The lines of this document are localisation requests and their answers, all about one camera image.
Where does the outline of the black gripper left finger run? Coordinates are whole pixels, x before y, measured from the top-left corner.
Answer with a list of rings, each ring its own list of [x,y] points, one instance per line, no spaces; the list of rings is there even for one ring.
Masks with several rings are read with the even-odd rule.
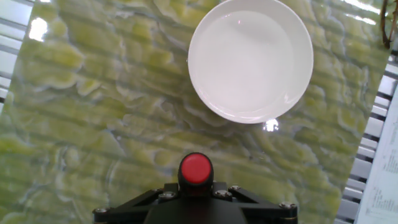
[[[92,211],[93,223],[144,223],[149,211],[159,204],[159,196],[164,193],[171,193],[171,200],[178,198],[178,183],[150,189],[118,207],[96,208]]]

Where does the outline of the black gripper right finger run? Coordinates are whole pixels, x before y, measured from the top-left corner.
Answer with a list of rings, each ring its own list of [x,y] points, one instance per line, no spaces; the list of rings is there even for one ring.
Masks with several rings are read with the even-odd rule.
[[[297,224],[298,206],[292,202],[275,204],[238,185],[214,182],[213,223]]]

